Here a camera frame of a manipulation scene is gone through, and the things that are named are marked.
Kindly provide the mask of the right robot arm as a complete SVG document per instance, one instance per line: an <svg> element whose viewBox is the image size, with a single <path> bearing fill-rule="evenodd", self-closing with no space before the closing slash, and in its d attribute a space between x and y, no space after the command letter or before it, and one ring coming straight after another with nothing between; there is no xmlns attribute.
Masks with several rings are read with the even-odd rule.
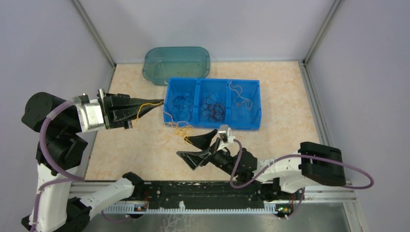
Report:
<svg viewBox="0 0 410 232"><path fill-rule="evenodd" d="M192 170L211 163L230 175L230 185L235 189L256 182L274 181L273 195L285 199L290 193L307 186L346 185L338 148L302 142L300 148L290 155L259 160L241 145L228 125L207 134L189 136L185 140L198 151L178 151L176 154Z"/></svg>

